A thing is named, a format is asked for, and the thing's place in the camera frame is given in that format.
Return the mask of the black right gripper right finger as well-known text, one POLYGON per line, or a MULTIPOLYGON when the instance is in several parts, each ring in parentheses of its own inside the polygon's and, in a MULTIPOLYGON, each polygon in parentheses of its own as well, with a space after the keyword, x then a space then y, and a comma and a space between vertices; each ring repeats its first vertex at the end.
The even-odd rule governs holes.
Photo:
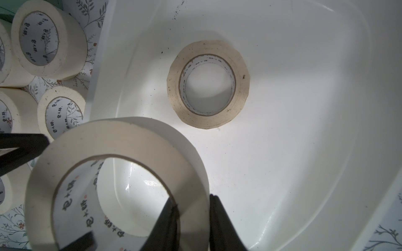
POLYGON ((246 251, 232 222, 216 195, 210 195, 210 237, 211 251, 246 251))

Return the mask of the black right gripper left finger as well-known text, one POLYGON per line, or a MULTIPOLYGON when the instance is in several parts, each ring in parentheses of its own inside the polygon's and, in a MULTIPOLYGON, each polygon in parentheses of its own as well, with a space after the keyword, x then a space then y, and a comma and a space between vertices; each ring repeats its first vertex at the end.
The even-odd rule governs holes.
POLYGON ((177 206, 168 199, 141 251, 178 251, 180 215, 177 206))

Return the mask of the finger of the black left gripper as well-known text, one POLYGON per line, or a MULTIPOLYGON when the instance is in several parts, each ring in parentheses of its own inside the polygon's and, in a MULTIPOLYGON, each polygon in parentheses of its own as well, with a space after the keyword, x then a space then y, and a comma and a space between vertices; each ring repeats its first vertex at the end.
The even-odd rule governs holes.
POLYGON ((93 232, 88 232, 60 249, 60 251, 95 251, 96 249, 97 242, 93 232))
POLYGON ((43 134, 1 134, 1 150, 11 149, 1 156, 1 176, 38 157, 49 144, 48 138, 43 134))

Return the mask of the cream masking tape roll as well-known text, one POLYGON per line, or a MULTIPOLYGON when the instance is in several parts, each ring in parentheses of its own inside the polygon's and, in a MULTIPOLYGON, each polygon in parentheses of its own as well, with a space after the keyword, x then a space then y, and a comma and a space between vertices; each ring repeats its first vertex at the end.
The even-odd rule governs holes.
POLYGON ((38 104, 16 88, 1 88, 1 133, 39 133, 38 104))
POLYGON ((37 118, 39 130, 52 142, 83 121, 88 90, 56 86, 41 97, 37 118))
POLYGON ((167 250, 157 234, 173 208, 181 251, 209 248, 209 183, 200 155, 176 129, 145 117, 97 120, 55 139, 34 167, 25 221, 35 251, 91 232, 98 251, 167 250))
POLYGON ((46 1, 27 1, 17 10, 11 38, 20 64, 34 76, 71 79, 86 62, 88 46, 82 27, 46 1))
POLYGON ((1 214, 24 203, 31 169, 24 164, 1 177, 1 214))
POLYGON ((208 130, 230 122, 242 111, 249 95, 250 74, 240 52, 233 46, 222 40, 203 40, 180 51, 171 64, 166 85, 170 104, 178 117, 190 126, 208 130), (231 81, 229 100, 212 112, 202 112, 191 105, 185 90, 190 74, 207 63, 222 67, 231 81))
POLYGON ((34 76, 21 65, 13 50, 12 24, 1 20, 1 87, 22 88, 31 83, 34 76))

